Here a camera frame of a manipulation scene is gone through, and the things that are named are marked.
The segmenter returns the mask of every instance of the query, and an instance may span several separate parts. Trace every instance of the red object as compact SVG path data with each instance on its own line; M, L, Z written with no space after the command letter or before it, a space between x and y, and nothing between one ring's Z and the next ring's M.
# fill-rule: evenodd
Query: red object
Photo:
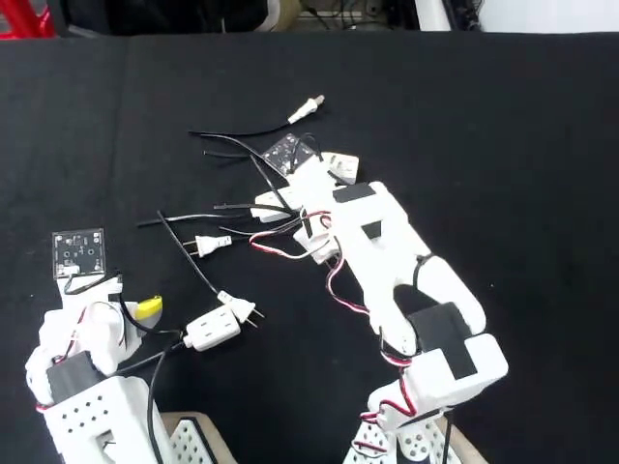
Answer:
M0 34L0 40L55 36L48 7L45 7L41 16L37 16L29 1L0 0L0 14L4 15L11 25L11 32Z

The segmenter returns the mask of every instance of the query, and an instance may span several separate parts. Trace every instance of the white plug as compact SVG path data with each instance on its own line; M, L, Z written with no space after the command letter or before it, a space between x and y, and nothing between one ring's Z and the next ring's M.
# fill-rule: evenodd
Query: white plug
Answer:
M229 307L232 313L236 316L241 324L248 322L257 327L251 320L250 315L255 312L258 316L264 318L264 315L255 308L255 303L248 302L242 298L236 298L221 290L217 298L225 306Z
M240 334L241 327L230 307L224 304L190 322L186 332L185 346L204 351Z
M288 124L294 124L300 119L305 118L311 113L315 113L318 106L325 101L324 95L319 95L315 99L309 99L303 106L297 109L292 116L288 118Z
M197 248L197 251L190 253L191 256L199 256L200 258L211 254L217 248L228 247L232 245L232 237L224 235L222 237L211 237L208 235L196 235L195 240L191 242L184 242L183 246L193 245Z

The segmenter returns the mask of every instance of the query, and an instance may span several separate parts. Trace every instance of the white base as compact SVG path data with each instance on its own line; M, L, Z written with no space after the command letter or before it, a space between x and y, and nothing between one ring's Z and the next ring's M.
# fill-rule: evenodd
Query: white base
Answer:
M44 412L66 464L156 464L146 426L148 386L137 377L111 377ZM163 461L172 447L154 407L153 425Z

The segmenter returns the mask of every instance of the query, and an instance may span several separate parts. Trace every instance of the white wall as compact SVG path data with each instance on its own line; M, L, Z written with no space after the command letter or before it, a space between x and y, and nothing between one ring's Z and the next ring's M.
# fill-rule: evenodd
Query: white wall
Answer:
M486 0L487 32L619 31L619 0Z

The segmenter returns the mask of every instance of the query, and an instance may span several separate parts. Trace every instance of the white robotic hand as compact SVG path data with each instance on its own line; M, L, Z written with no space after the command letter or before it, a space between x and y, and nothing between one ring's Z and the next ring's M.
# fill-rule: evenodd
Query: white robotic hand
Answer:
M78 278L75 280L75 285L83 284ZM65 285L66 282L59 281L59 287ZM140 347L142 334L127 323L119 304L109 300L110 295L121 290L122 282L115 277L79 295L64 295L63 309L45 313L39 330L39 346L25 365L28 387L41 405L49 406L54 402L47 378L47 370L53 365L88 352L93 366L109 376ZM127 308L134 316L138 303L128 302Z

